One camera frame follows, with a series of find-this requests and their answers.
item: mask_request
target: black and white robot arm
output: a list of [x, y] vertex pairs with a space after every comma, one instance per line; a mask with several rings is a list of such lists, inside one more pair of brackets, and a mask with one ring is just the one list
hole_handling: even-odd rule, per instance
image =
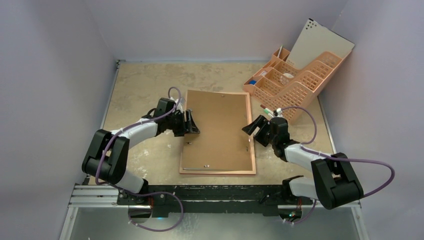
[[100, 129], [96, 131], [82, 163], [82, 171], [92, 176], [96, 175], [106, 146], [112, 141], [112, 137], [117, 135], [110, 145], [109, 156], [106, 156], [101, 164], [99, 179], [131, 193], [147, 193], [148, 181], [127, 170], [129, 149], [166, 130], [172, 130], [175, 137], [200, 133], [193, 121], [191, 111], [183, 112], [181, 103], [171, 114], [160, 117], [172, 111], [175, 104], [177, 103], [172, 98], [161, 98], [157, 107], [132, 124], [133, 127], [130, 129], [125, 131], [122, 128], [112, 131]]
[[304, 149], [308, 150], [308, 148], [290, 139], [289, 126], [283, 117], [273, 117], [268, 121], [260, 115], [242, 130], [251, 135], [258, 128], [259, 130], [253, 137], [255, 141], [264, 147], [271, 144], [274, 154], [281, 160], [299, 165], [312, 172], [313, 179], [295, 176], [283, 180], [283, 185], [286, 185], [286, 195], [319, 200], [326, 209], [339, 207], [364, 196], [362, 186], [350, 162], [334, 161], [325, 157], [346, 159], [345, 154], [322, 153], [322, 155], [317, 155], [305, 151]]

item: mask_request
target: white wall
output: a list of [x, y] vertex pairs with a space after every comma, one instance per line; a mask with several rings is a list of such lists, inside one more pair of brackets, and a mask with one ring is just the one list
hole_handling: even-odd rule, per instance
[[[349, 0], [334, 31], [356, 44], [323, 94], [338, 151], [390, 163], [362, 200], [370, 239], [424, 239], [424, 3]], [[355, 164], [366, 192], [385, 167]]]
[[82, 0], [0, 5], [1, 239], [57, 239], [114, 58]]
[[107, 45], [130, 61], [268, 60], [308, 18], [332, 27], [347, 0], [86, 0]]

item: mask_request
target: wooden tabletop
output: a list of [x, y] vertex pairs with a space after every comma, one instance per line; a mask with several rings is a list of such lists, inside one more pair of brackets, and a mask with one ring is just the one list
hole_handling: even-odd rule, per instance
[[[242, 84], [265, 63], [122, 63], [113, 89], [104, 129], [111, 131], [128, 126], [150, 109], [159, 98], [167, 97], [168, 88], [175, 86], [183, 94], [188, 89], [212, 92], [242, 92]], [[177, 98], [176, 91], [171, 96]], [[264, 114], [260, 103], [251, 98], [252, 119]], [[333, 148], [318, 99], [307, 108], [317, 123], [317, 136], [308, 147], [332, 153]], [[292, 139], [308, 141], [314, 125], [306, 113], [289, 126]], [[127, 169], [154, 185], [244, 185], [281, 184], [296, 176], [312, 176], [298, 165], [287, 163], [274, 155], [272, 147], [255, 142], [256, 175], [204, 176], [179, 173], [183, 138], [171, 131], [147, 139], [129, 150]], [[89, 184], [94, 184], [91, 177]]]

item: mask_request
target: cardboard panel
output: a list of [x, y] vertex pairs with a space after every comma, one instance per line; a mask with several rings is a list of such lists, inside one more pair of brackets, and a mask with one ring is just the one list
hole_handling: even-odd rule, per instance
[[245, 93], [188, 90], [186, 109], [200, 134], [184, 136], [183, 170], [256, 171], [253, 144], [242, 131], [251, 122], [248, 101]]

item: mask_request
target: purple cable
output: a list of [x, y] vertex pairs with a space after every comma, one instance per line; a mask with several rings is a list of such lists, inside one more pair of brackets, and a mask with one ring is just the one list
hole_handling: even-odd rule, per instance
[[[112, 138], [110, 138], [109, 142], [107, 143], [106, 147], [104, 148], [104, 151], [103, 151], [103, 153], [102, 153], [102, 155], [101, 155], [101, 158], [100, 158], [100, 162], [98, 163], [97, 171], [95, 172], [95, 183], [96, 183], [97, 185], [107, 184], [107, 182], [106, 182], [106, 181], [104, 181], [104, 182], [99, 182], [100, 169], [102, 168], [102, 165], [103, 165], [103, 163], [105, 162], [106, 153], [109, 151], [109, 149], [111, 148], [111, 145], [113, 144], [113, 142], [115, 141], [115, 139], [116, 139], [116, 138], [117, 138], [120, 134], [122, 134], [123, 132], [125, 132], [125, 131], [127, 131], [127, 130], [129, 130], [129, 129], [132, 129], [132, 128], [136, 127], [136, 126], [139, 126], [139, 125], [141, 125], [141, 124], [151, 123], [151, 122], [154, 122], [154, 121], [156, 121], [156, 120], [162, 119], [162, 118], [164, 118], [164, 117], [166, 117], [166, 116], [170, 115], [171, 113], [173, 113], [173, 112], [177, 109], [178, 105], [179, 105], [179, 104], [180, 104], [180, 102], [181, 102], [181, 91], [180, 91], [178, 88], [176, 88], [175, 86], [170, 87], [170, 88], [169, 88], [169, 90], [168, 90], [168, 98], [171, 98], [171, 90], [172, 90], [172, 89], [175, 89], [175, 90], [178, 92], [178, 100], [176, 101], [176, 104], [173, 106], [173, 108], [172, 108], [170, 111], [168, 111], [167, 113], [165, 113], [165, 114], [163, 114], [163, 115], [161, 115], [161, 116], [158, 116], [158, 117], [155, 117], [155, 118], [152, 118], [152, 119], [148, 119], [148, 120], [145, 120], [145, 121], [141, 121], [141, 122], [140, 122], [140, 121], [138, 121], [138, 122], [133, 123], [133, 124], [131, 124], [131, 125], [129, 125], [129, 126], [126, 126], [126, 127], [124, 127], [122, 130], [119, 130], [117, 133], [115, 133], [115, 134], [112, 136]], [[171, 194], [170, 192], [166, 192], [166, 191], [157, 191], [157, 192], [147, 193], [147, 194], [137, 194], [137, 193], [133, 193], [133, 192], [127, 191], [127, 190], [125, 190], [125, 189], [122, 189], [122, 188], [120, 188], [120, 187], [118, 187], [118, 186], [115, 186], [115, 185], [112, 185], [112, 184], [111, 184], [111, 186], [113, 186], [114, 188], [116, 188], [116, 189], [118, 189], [118, 190], [124, 190], [127, 194], [129, 194], [129, 195], [133, 195], [133, 196], [136, 196], [136, 197], [148, 197], [148, 196], [153, 196], [153, 195], [158, 195], [158, 194], [171, 195], [171, 196], [173, 196], [173, 197], [177, 200], [177, 202], [179, 203], [179, 206], [180, 206], [180, 208], [181, 208], [181, 216], [179, 217], [178, 221], [177, 221], [174, 225], [172, 225], [171, 227], [168, 227], [168, 228], [166, 228], [166, 229], [153, 229], [153, 228], [149, 228], [149, 227], [146, 227], [146, 226], [139, 225], [138, 223], [133, 222], [133, 221], [131, 220], [131, 218], [130, 218], [130, 219], [129, 219], [129, 220], [130, 220], [130, 222], [131, 222], [132, 224], [134, 224], [135, 226], [137, 226], [137, 227], [140, 227], [140, 228], [142, 228], [142, 229], [149, 230], [149, 231], [152, 231], [152, 232], [166, 232], [166, 231], [169, 231], [169, 230], [171, 230], [171, 229], [175, 228], [176, 226], [178, 226], [178, 225], [181, 223], [181, 221], [183, 220], [183, 217], [184, 217], [183, 203], [181, 202], [181, 200], [180, 200], [177, 196], [175, 196], [174, 194]]]
[[[314, 155], [322, 156], [322, 157], [325, 157], [325, 158], [331, 159], [331, 160], [333, 160], [333, 161], [340, 161], [340, 162], [354, 162], [354, 163], [367, 163], [367, 164], [377, 164], [377, 165], [386, 166], [386, 167], [388, 167], [388, 168], [390, 169], [390, 177], [389, 177], [389, 179], [388, 179], [385, 183], [383, 183], [381, 186], [379, 186], [379, 187], [377, 187], [376, 189], [374, 189], [374, 190], [372, 190], [372, 191], [370, 191], [370, 192], [368, 192], [368, 193], [364, 194], [362, 198], [369, 197], [369, 196], [371, 196], [371, 195], [373, 195], [373, 194], [375, 194], [375, 193], [379, 192], [380, 190], [384, 189], [384, 188], [385, 188], [385, 187], [387, 187], [387, 185], [389, 185], [389, 184], [393, 181], [393, 179], [395, 178], [395, 169], [394, 169], [394, 168], [393, 168], [390, 164], [388, 164], [388, 163], [386, 163], [386, 162], [383, 162], [383, 161], [377, 161], [377, 160], [368, 160], [368, 159], [355, 159], [355, 158], [338, 158], [338, 157], [332, 157], [332, 156], [329, 156], [329, 155], [326, 155], [326, 154], [320, 153], [320, 152], [318, 152], [318, 151], [314, 151], [314, 150], [311, 150], [311, 149], [307, 149], [307, 148], [305, 148], [303, 145], [311, 144], [311, 143], [315, 140], [315, 138], [317, 137], [317, 122], [315, 121], [315, 118], [312, 116], [312, 114], [311, 114], [308, 110], [306, 110], [306, 108], [303, 108], [303, 107], [301, 107], [301, 106], [288, 106], [288, 107], [281, 108], [281, 111], [284, 111], [284, 110], [287, 110], [287, 109], [301, 109], [301, 110], [305, 111], [305, 113], [307, 113], [307, 114], [309, 115], [310, 119], [312, 119], [312, 122], [313, 122], [313, 128], [314, 128], [313, 137], [312, 137], [312, 139], [311, 139], [310, 141], [302, 142], [302, 143], [300, 144], [300, 148], [301, 148], [303, 151], [305, 151], [305, 152], [307, 152], [307, 153], [310, 153], [310, 154], [314, 154]], [[307, 214], [304, 218], [302, 218], [301, 220], [297, 221], [297, 222], [296, 222], [296, 224], [299, 224], [299, 223], [301, 223], [301, 222], [305, 221], [307, 218], [309, 218], [309, 216], [311, 215], [312, 211], [315, 209], [315, 205], [316, 205], [316, 204], [317, 204], [317, 200], [315, 200], [315, 202], [313, 203], [312, 209], [308, 212], [308, 214]]]

